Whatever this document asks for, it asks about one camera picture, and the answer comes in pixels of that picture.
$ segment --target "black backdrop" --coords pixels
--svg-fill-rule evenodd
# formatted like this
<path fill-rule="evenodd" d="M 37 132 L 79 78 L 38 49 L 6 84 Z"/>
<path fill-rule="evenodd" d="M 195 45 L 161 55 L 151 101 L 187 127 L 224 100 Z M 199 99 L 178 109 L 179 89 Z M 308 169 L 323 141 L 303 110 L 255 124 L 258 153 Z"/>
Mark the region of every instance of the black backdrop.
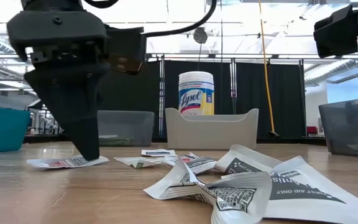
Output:
<path fill-rule="evenodd" d="M 237 113 L 259 108 L 258 138 L 265 138 L 270 127 L 264 65 L 237 63 Z M 306 136 L 303 75 L 297 65 L 270 65 L 270 98 L 275 132 L 285 138 Z"/>
<path fill-rule="evenodd" d="M 179 74 L 197 71 L 198 62 L 165 61 L 165 108 L 178 109 L 179 102 Z M 221 75 L 221 64 L 214 62 L 200 62 L 200 71 L 209 72 L 214 77 L 214 104 L 215 114 L 233 114 L 231 100 L 230 63 L 223 63 Z M 166 136 L 166 125 L 164 118 L 164 136 Z"/>
<path fill-rule="evenodd" d="M 155 113 L 153 136 L 158 136 L 160 64 L 151 63 L 138 75 L 111 72 L 101 80 L 99 110 L 151 111 Z"/>

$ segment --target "wooden table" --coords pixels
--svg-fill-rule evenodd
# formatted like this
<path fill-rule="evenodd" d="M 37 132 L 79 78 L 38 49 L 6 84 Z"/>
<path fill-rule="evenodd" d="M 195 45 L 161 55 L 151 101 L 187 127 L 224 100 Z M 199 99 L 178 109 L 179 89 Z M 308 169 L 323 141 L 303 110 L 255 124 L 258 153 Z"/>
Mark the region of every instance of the wooden table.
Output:
<path fill-rule="evenodd" d="M 281 161 L 301 155 L 320 173 L 358 197 L 358 157 L 332 156 L 326 147 L 301 144 L 259 144 L 258 151 Z M 218 160 L 227 151 L 192 152 Z M 164 177 L 168 167 L 134 169 L 113 159 L 140 156 L 140 148 L 101 148 L 101 154 L 111 161 L 79 169 L 38 170 L 26 164 L 27 159 L 77 153 L 70 142 L 30 144 L 18 152 L 0 153 L 0 224 L 210 223 L 210 205 L 186 199 L 158 201 L 142 191 Z M 210 182 L 220 175 L 209 171 L 200 179 Z"/>

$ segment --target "black cable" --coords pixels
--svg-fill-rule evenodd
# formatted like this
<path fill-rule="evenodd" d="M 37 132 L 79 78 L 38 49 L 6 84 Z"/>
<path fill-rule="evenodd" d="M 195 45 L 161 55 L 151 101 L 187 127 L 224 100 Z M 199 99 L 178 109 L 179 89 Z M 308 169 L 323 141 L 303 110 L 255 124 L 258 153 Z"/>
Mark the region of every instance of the black cable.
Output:
<path fill-rule="evenodd" d="M 198 64 L 197 64 L 197 71 L 200 70 L 200 60 L 201 60 L 201 47 L 203 44 L 200 44 L 200 52 L 198 53 Z"/>
<path fill-rule="evenodd" d="M 222 0 L 220 0 L 220 3 L 221 3 L 221 91 L 222 91 L 222 88 L 223 88 L 223 10 L 222 10 Z M 222 93 L 221 94 L 221 100 L 220 100 L 220 109 L 221 109 L 221 113 L 223 111 L 222 109 L 222 99 L 223 99 L 223 96 L 222 96 Z"/>
<path fill-rule="evenodd" d="M 107 9 L 118 2 L 118 0 L 105 0 L 105 1 L 92 1 L 92 0 L 84 0 L 86 3 L 90 4 L 93 7 L 97 7 L 99 9 Z"/>
<path fill-rule="evenodd" d="M 206 12 L 206 3 L 207 1 L 205 1 L 205 5 L 204 5 L 204 14 Z M 201 60 L 201 48 L 202 48 L 203 44 L 200 43 L 200 52 L 198 52 L 198 64 L 197 64 L 197 71 L 200 70 L 200 60 Z"/>
<path fill-rule="evenodd" d="M 181 29 L 176 29 L 176 30 L 149 32 L 149 33 L 146 33 L 144 35 L 146 37 L 160 37 L 160 36 L 175 35 L 175 34 L 181 34 L 181 33 L 184 33 L 184 32 L 192 31 L 193 29 L 203 25 L 212 16 L 212 14 L 214 13 L 214 11 L 216 9 L 217 1 L 218 0 L 212 0 L 211 7 L 210 7 L 208 13 L 200 21 L 194 23 L 191 26 L 184 27 L 184 28 L 181 28 Z"/>

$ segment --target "yellow cable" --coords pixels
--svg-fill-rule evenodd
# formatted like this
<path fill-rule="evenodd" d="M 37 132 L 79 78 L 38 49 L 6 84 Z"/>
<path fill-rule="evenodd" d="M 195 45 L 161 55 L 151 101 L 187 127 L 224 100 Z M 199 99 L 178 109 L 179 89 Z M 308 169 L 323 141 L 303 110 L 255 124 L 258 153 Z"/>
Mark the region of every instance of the yellow cable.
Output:
<path fill-rule="evenodd" d="M 269 90 L 269 80 L 267 76 L 267 64 L 266 64 L 266 49 L 265 49 L 265 34 L 264 34 L 264 22 L 262 19 L 262 2 L 259 0 L 259 12 L 260 12 L 260 28 L 262 30 L 262 48 L 264 50 L 264 65 L 265 65 L 265 83 L 266 83 L 266 92 L 267 92 L 267 101 L 268 101 L 268 109 L 270 112 L 270 124 L 272 125 L 272 131 L 274 131 L 274 121 L 273 121 L 273 110 L 272 110 L 272 102 L 270 100 L 270 90 Z"/>

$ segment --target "paper scrap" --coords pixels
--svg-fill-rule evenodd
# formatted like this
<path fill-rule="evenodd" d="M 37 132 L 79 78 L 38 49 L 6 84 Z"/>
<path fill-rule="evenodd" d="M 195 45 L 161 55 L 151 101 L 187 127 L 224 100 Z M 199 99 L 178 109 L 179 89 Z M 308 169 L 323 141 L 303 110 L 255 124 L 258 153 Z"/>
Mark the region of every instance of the paper scrap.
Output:
<path fill-rule="evenodd" d="M 114 159 L 135 168 L 143 168 L 156 166 L 159 164 L 166 164 L 174 166 L 178 159 L 181 158 L 184 163 L 193 171 L 194 174 L 198 175 L 207 170 L 214 168 L 216 161 L 208 157 L 198 157 L 193 153 L 184 156 L 165 156 L 164 158 L 144 158 L 144 157 L 115 157 Z"/>
<path fill-rule="evenodd" d="M 281 162 L 234 145 L 216 163 L 215 169 L 228 174 L 223 179 L 243 173 L 269 172 L 272 193 L 265 218 L 358 223 L 358 198 L 320 174 L 301 156 Z"/>
<path fill-rule="evenodd" d="M 159 159 L 149 159 L 144 157 L 115 157 L 114 159 L 135 168 L 155 166 L 162 163 Z"/>
<path fill-rule="evenodd" d="M 93 161 L 87 161 L 86 159 L 84 159 L 83 156 L 77 155 L 66 159 L 28 159 L 27 164 L 39 168 L 57 169 L 57 168 L 88 167 L 88 166 L 100 164 L 102 162 L 107 162 L 108 160 L 109 160 L 108 158 L 104 156 L 100 156 L 99 159 L 95 159 Z"/>
<path fill-rule="evenodd" d="M 166 150 L 166 149 L 142 150 L 142 156 L 158 157 L 158 156 L 175 156 L 175 155 L 176 155 L 175 150 Z"/>
<path fill-rule="evenodd" d="M 266 172 L 242 174 L 203 184 L 179 159 L 172 170 L 144 192 L 157 200 L 189 197 L 213 206 L 212 224 L 261 221 L 272 191 Z"/>

